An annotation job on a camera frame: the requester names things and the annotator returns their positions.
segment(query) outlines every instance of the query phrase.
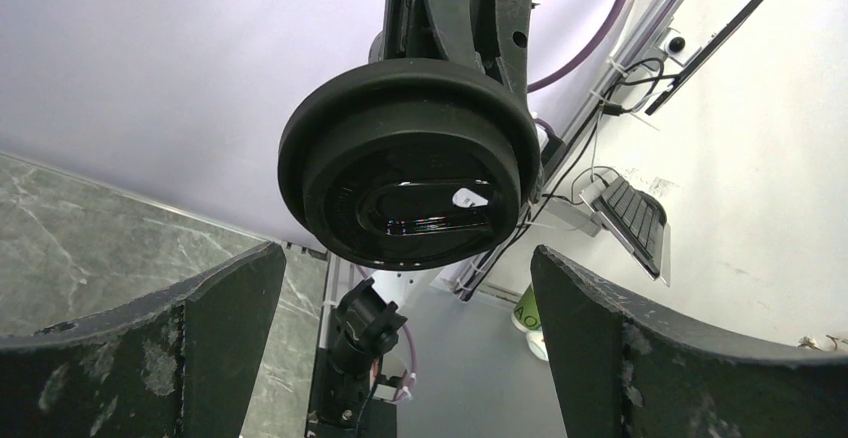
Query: green can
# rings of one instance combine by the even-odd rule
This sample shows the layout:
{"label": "green can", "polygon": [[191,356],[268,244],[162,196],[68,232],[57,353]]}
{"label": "green can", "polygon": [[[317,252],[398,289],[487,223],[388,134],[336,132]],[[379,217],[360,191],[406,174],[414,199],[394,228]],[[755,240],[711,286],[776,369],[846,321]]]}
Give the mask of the green can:
{"label": "green can", "polygon": [[512,324],[524,333],[542,328],[542,321],[539,319],[539,309],[536,307],[536,295],[533,293],[533,285],[527,287],[527,291],[524,292],[524,295],[518,300],[518,304],[515,305],[515,309],[512,312]]}

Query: black keyboard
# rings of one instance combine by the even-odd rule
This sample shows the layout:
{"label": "black keyboard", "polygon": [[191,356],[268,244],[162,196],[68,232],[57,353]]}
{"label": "black keyboard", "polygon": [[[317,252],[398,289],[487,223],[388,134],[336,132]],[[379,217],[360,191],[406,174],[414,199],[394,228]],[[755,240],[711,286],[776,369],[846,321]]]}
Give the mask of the black keyboard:
{"label": "black keyboard", "polygon": [[613,181],[592,207],[612,222],[634,248],[639,262],[651,275],[660,275],[665,210],[653,197],[630,186],[624,178]]}

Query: gray table surface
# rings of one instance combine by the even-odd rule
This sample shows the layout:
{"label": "gray table surface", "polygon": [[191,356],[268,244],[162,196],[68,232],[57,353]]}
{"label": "gray table surface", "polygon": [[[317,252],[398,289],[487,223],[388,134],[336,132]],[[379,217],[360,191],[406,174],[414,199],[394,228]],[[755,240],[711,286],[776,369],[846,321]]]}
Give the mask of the gray table surface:
{"label": "gray table surface", "polygon": [[[114,308],[259,242],[0,155],[0,335]],[[286,257],[244,438],[303,433],[326,263]]]}

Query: white wall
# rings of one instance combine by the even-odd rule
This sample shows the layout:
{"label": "white wall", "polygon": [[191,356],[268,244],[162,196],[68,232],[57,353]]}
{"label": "white wall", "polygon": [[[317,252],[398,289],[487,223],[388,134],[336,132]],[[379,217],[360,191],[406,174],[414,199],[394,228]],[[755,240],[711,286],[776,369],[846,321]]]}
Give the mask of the white wall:
{"label": "white wall", "polygon": [[[703,42],[747,1],[687,0],[675,27]],[[542,228],[514,246],[491,283],[523,291],[532,249],[546,243],[730,330],[787,344],[844,334],[846,11],[848,0],[767,0],[651,119],[661,132],[607,118],[598,163],[665,205],[673,225],[671,288],[650,282],[609,233],[590,239]],[[542,221],[568,227],[550,216]]]}
{"label": "white wall", "polygon": [[[531,79],[612,1],[544,0]],[[365,63],[384,0],[0,3],[0,151],[318,247],[277,191],[279,138],[307,94]],[[582,100],[589,71],[549,93]]]}

